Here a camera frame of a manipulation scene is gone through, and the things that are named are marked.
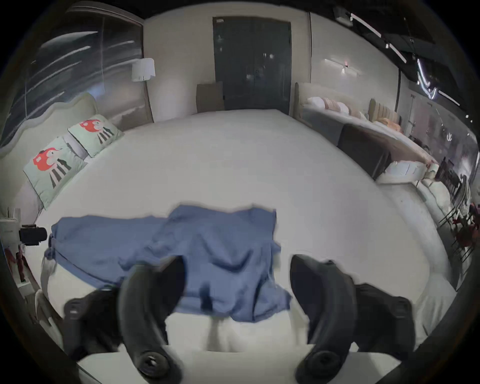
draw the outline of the blue towel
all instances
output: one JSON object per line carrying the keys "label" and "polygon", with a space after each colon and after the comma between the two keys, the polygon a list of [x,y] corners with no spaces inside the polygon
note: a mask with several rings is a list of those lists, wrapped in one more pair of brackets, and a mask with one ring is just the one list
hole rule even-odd
{"label": "blue towel", "polygon": [[187,283],[177,312],[257,322],[289,309],[291,296],[272,273],[276,213],[224,213],[180,205],[168,218],[65,217],[52,226],[48,259],[101,288],[138,263],[183,256]]}

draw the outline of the dark double door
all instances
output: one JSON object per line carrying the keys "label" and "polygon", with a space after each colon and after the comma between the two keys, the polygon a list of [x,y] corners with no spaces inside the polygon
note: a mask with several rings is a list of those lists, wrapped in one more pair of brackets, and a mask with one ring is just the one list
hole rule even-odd
{"label": "dark double door", "polygon": [[278,109],[288,114],[290,23],[260,17],[214,17],[215,78],[225,109]]}

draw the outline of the green pillow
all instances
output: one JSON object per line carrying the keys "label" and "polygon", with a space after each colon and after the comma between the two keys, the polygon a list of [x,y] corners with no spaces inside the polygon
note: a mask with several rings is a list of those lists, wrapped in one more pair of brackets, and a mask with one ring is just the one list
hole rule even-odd
{"label": "green pillow", "polygon": [[94,115],[75,124],[68,132],[85,148],[90,157],[95,157],[102,149],[123,136],[123,132],[102,115]]}
{"label": "green pillow", "polygon": [[63,137],[57,137],[25,165],[24,172],[47,209],[65,184],[85,165]]}

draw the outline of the white mattress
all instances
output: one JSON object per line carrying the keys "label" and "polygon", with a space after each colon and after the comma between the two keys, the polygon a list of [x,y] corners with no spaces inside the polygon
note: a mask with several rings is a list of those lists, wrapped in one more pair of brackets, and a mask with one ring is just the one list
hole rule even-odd
{"label": "white mattress", "polygon": [[[419,245],[373,180],[320,134],[273,110],[209,112],[128,131],[92,159],[36,223],[50,231],[63,216],[167,216],[180,203],[276,209],[274,238],[282,250],[275,279],[290,291],[295,253],[335,260],[356,282],[413,302],[429,276]],[[46,247],[28,247],[25,255],[38,282]],[[48,283],[60,315],[67,300],[92,290],[58,265]],[[285,329],[288,315],[304,335],[295,303],[291,314],[270,320],[278,324],[273,329],[287,342],[305,343]],[[202,349],[209,330],[206,316],[168,320],[172,347]]]}

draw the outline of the beige headboard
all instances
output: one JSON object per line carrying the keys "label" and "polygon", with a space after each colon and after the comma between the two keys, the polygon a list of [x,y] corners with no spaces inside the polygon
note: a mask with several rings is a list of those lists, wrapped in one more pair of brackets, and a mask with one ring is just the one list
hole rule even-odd
{"label": "beige headboard", "polygon": [[12,140],[0,148],[0,214],[28,179],[24,166],[39,151],[58,136],[63,136],[74,124],[98,113],[95,99],[89,93],[77,96],[69,103],[54,103],[39,117],[26,120]]}
{"label": "beige headboard", "polygon": [[400,124],[400,115],[398,113],[380,104],[375,99],[371,99],[368,107],[368,120],[377,121],[382,117],[393,121],[395,124]]}
{"label": "beige headboard", "polygon": [[334,89],[324,87],[320,84],[313,83],[295,83],[295,100],[293,105],[293,117],[295,119],[300,118],[301,106],[306,104],[309,97],[328,97],[332,100],[339,101],[341,103],[347,104],[348,106],[358,109],[360,112],[363,112],[367,106],[361,106],[352,97],[345,95],[341,92],[338,92]]}

